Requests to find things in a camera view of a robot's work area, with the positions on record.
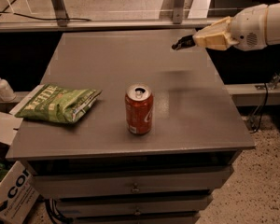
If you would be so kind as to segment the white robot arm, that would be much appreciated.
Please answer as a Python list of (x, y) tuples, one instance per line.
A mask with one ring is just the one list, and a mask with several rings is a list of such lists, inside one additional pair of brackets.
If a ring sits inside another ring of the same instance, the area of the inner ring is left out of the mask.
[(242, 51), (280, 44), (280, 3), (247, 7), (234, 17), (225, 17), (193, 36), (198, 47)]

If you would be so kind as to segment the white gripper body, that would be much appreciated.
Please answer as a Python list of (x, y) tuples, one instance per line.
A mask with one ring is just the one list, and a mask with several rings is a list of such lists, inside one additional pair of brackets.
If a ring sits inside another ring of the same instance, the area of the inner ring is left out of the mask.
[(248, 7), (233, 17), (231, 36), (237, 41), (235, 47), (250, 51), (264, 49), (266, 44), (265, 28), (268, 13), (267, 5)]

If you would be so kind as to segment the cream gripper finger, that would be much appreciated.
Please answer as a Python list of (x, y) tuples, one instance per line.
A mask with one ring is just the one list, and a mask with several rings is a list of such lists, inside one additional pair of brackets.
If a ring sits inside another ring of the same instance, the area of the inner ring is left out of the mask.
[(217, 33), (228, 32), (230, 30), (231, 21), (232, 21), (232, 17), (230, 16), (225, 17), (219, 21), (212, 23), (211, 25), (202, 28), (202, 30), (199, 30), (195, 35), (203, 36), (203, 35), (214, 35)]
[(193, 39), (198, 47), (206, 49), (226, 50), (238, 44), (238, 41), (232, 38), (231, 34), (227, 32), (219, 32), (210, 35), (196, 33)]

